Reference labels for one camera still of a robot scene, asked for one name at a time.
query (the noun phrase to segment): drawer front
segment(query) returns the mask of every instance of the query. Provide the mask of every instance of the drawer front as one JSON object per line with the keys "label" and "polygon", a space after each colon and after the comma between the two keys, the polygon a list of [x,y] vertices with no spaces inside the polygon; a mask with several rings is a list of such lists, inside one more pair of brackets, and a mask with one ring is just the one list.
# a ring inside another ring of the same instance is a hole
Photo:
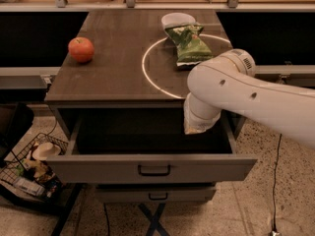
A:
{"label": "drawer front", "polygon": [[95,196],[103,203],[121,202],[207,202],[216,187],[129,187],[119,189],[96,189]]}
{"label": "drawer front", "polygon": [[62,181],[96,184],[242,181],[256,162],[236,154],[58,155],[47,161]]}

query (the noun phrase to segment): drawer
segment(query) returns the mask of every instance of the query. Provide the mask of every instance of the drawer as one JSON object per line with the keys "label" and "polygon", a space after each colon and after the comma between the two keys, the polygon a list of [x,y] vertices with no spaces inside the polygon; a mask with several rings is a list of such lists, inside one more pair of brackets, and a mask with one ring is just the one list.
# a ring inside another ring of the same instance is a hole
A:
{"label": "drawer", "polygon": [[234,153],[225,115],[209,132],[183,134],[182,109],[83,111],[68,151],[47,162],[68,183],[242,181],[256,159]]}
{"label": "drawer", "polygon": [[122,185],[98,186],[95,196],[103,203],[207,202],[216,192],[212,185]]}

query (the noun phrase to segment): concrete floor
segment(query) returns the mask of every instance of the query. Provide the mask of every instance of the concrete floor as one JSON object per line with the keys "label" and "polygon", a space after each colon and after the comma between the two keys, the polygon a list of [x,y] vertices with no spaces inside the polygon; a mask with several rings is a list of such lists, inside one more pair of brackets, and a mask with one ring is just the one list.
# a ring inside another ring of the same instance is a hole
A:
{"label": "concrete floor", "polygon": [[[15,149],[23,148],[38,132],[47,133],[53,117],[36,116]],[[65,139],[59,129],[51,134]],[[167,203],[159,220],[169,235],[263,236],[271,231],[274,166],[279,134],[247,120],[237,140],[237,152],[255,154],[258,162],[243,182],[217,184],[214,198],[202,203]],[[277,171],[277,227],[284,236],[315,235],[315,151],[283,137]],[[150,222],[139,204],[103,204],[95,188],[85,186],[61,235],[146,235]],[[158,204],[145,204],[155,213]],[[13,206],[0,197],[0,236],[51,235],[57,217]]]}

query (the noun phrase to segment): wire basket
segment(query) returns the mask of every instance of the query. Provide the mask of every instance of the wire basket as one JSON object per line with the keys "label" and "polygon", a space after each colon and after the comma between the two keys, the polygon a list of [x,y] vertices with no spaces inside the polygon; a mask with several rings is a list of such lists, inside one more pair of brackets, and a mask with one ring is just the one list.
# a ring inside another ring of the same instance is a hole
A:
{"label": "wire basket", "polygon": [[21,169],[24,169],[22,160],[26,158],[30,152],[32,152],[32,148],[34,147],[35,143],[40,145],[46,142],[51,142],[57,146],[60,146],[60,154],[64,154],[66,152],[68,143],[46,134],[39,133],[19,153],[15,154],[12,152],[14,158],[7,162],[7,165],[4,168],[0,169],[0,180],[9,185],[13,185],[16,179],[22,174]]}

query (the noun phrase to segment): green chip bag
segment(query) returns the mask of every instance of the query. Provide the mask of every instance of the green chip bag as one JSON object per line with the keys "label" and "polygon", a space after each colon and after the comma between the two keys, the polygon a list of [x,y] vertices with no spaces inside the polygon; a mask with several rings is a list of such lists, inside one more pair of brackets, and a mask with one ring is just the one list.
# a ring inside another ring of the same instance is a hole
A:
{"label": "green chip bag", "polygon": [[177,66],[197,65],[213,58],[212,51],[199,37],[203,29],[204,27],[200,25],[176,26],[165,29],[177,47]]}

